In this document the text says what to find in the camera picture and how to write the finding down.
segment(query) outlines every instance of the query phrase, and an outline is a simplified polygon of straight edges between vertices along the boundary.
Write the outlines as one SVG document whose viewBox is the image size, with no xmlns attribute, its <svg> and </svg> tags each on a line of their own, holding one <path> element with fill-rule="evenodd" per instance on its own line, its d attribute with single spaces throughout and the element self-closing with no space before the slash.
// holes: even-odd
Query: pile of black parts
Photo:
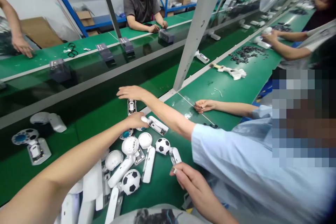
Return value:
<svg viewBox="0 0 336 224">
<path fill-rule="evenodd" d="M 232 61 L 235 61 L 236 64 L 240 64 L 240 63 L 245 63 L 247 64 L 249 61 L 249 58 L 251 57 L 258 57 L 258 54 L 253 53 L 256 52 L 262 56 L 266 56 L 266 50 L 263 48 L 259 48 L 259 47 L 253 47 L 253 46 L 243 46 L 240 50 L 235 51 L 235 54 L 238 55 L 233 55 L 233 54 L 229 54 L 229 56 L 231 57 Z"/>
</svg>

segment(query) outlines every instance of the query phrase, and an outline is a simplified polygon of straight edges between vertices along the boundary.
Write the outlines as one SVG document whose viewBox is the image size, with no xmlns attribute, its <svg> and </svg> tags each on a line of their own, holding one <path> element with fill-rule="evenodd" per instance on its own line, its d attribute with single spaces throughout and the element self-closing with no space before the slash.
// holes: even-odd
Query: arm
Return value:
<svg viewBox="0 0 336 224">
<path fill-rule="evenodd" d="M 128 128 L 147 127 L 135 113 L 72 148 L 26 184 L 0 211 L 0 223 L 54 223 L 69 190 Z"/>
<path fill-rule="evenodd" d="M 12 44 L 14 49 L 29 58 L 32 58 L 33 56 L 31 51 L 33 51 L 33 49 L 23 38 L 18 14 L 6 0 L 0 0 L 0 8 L 3 10 L 8 20 L 12 33 Z"/>
<path fill-rule="evenodd" d="M 191 134 L 196 124 L 161 102 L 147 90 L 138 86 L 120 87 L 117 96 L 119 96 L 119 99 L 133 99 L 144 102 L 171 130 L 191 141 Z"/>
</svg>

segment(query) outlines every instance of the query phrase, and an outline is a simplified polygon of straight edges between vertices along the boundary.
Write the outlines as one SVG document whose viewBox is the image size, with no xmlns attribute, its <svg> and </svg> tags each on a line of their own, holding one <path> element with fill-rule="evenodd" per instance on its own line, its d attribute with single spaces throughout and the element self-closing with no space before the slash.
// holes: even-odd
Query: gray box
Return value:
<svg viewBox="0 0 336 224">
<path fill-rule="evenodd" d="M 65 64 L 63 59 L 57 59 L 49 62 L 50 78 L 62 83 L 71 79 L 69 67 Z"/>
</svg>

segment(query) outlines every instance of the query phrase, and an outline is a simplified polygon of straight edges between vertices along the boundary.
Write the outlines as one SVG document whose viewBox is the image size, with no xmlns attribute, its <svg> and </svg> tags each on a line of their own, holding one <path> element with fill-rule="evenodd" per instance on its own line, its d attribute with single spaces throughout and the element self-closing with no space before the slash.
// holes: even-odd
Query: aluminum frame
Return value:
<svg viewBox="0 0 336 224">
<path fill-rule="evenodd" d="M 116 14 L 115 14 L 114 9 L 113 9 L 112 1 L 111 0 L 105 0 L 105 2 L 107 4 L 107 8 L 108 8 L 108 12 L 110 14 L 110 18 L 111 18 L 111 21 L 112 21 L 113 28 L 114 28 L 118 38 L 120 39 L 121 38 L 121 33 L 120 33 L 119 25 L 118 25 L 118 22 L 117 22 Z"/>
<path fill-rule="evenodd" d="M 186 78 L 187 72 L 201 42 L 205 29 L 207 28 L 216 3 L 217 0 L 198 0 L 198 5 L 196 6 L 194 16 L 191 21 L 187 40 L 185 42 L 174 82 L 173 89 L 176 91 L 181 88 L 182 83 Z"/>
</svg>

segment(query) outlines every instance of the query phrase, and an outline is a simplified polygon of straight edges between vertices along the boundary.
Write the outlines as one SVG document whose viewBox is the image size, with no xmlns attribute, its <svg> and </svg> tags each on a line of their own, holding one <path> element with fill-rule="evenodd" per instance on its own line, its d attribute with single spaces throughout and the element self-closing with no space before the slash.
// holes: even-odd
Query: white plastic casing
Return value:
<svg viewBox="0 0 336 224">
<path fill-rule="evenodd" d="M 147 155 L 145 164 L 143 165 L 141 180 L 143 183 L 149 183 L 152 177 L 154 159 L 155 159 L 155 148 L 153 146 L 147 149 Z"/>
</svg>

